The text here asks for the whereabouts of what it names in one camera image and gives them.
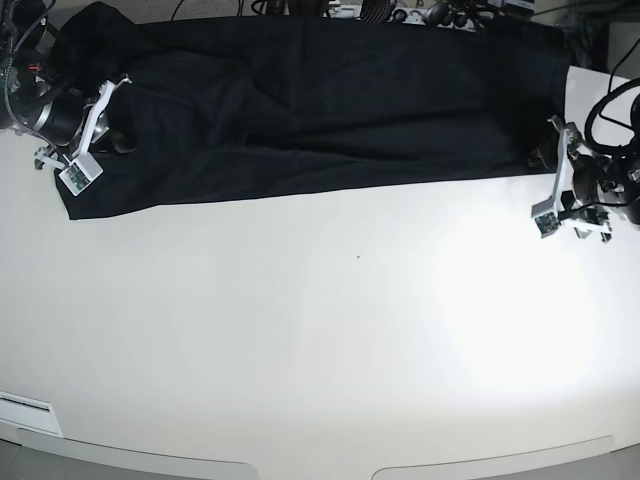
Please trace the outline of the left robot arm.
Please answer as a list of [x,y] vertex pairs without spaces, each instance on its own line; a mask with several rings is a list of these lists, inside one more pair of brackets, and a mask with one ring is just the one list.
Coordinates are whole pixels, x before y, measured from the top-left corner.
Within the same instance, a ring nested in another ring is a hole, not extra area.
[[549,120],[557,132],[554,183],[531,208],[541,238],[569,227],[582,239],[597,234],[608,242],[614,216],[639,227],[639,79],[615,78],[638,51],[634,42],[617,61],[583,126]]

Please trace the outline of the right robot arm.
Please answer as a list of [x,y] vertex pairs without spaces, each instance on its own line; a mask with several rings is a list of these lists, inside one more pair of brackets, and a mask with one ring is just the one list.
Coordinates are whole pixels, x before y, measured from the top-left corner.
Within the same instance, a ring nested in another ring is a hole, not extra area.
[[70,163],[81,136],[100,149],[134,150],[133,138],[106,112],[87,127],[103,81],[119,82],[119,64],[142,45],[131,19],[102,1],[57,27],[52,1],[1,4],[1,127],[43,141],[39,161]]

